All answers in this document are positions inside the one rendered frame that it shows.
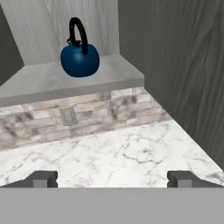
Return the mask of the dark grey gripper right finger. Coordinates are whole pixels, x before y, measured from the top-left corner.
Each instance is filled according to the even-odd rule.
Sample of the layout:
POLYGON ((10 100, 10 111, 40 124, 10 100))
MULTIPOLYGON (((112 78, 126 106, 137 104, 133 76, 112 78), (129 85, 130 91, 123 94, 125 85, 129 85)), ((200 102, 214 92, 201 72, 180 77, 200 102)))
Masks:
POLYGON ((191 171, 168 171, 168 187, 180 188, 220 188, 221 185, 198 178, 191 171))

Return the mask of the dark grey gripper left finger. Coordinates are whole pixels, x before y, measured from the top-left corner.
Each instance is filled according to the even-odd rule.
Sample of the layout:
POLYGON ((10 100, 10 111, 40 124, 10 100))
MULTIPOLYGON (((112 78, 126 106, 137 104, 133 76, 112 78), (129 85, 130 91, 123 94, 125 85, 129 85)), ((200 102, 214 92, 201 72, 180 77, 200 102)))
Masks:
POLYGON ((34 171, 27 178, 9 183, 6 187, 57 188, 57 179, 57 171, 34 171))

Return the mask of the tall grey wooden cabinet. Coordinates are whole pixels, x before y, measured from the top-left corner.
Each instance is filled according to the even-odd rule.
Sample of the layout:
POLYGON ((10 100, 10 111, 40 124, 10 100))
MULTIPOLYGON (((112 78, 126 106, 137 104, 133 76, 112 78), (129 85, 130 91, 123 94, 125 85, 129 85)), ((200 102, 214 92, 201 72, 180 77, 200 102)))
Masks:
POLYGON ((120 54, 224 171, 224 0, 118 0, 120 54))

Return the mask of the grey wall socket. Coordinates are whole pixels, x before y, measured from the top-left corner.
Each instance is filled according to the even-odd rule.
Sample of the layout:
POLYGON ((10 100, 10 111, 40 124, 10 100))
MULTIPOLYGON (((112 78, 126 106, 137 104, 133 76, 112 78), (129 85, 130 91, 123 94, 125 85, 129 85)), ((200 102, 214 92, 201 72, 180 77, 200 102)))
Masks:
POLYGON ((60 108, 59 112, 65 126, 71 126, 77 123, 76 114, 73 107, 60 108))

